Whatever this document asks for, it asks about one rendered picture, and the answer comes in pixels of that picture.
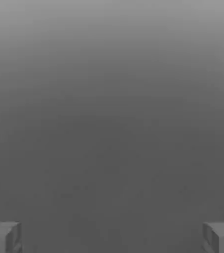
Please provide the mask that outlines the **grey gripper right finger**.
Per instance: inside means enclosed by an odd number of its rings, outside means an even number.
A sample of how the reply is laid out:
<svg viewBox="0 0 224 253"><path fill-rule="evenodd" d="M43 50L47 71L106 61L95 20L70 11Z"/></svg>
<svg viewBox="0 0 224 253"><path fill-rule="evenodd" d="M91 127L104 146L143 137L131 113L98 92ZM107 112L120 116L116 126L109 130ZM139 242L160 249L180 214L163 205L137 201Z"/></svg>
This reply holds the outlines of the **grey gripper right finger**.
<svg viewBox="0 0 224 253"><path fill-rule="evenodd" d="M224 222L204 222L202 235L204 253L224 253Z"/></svg>

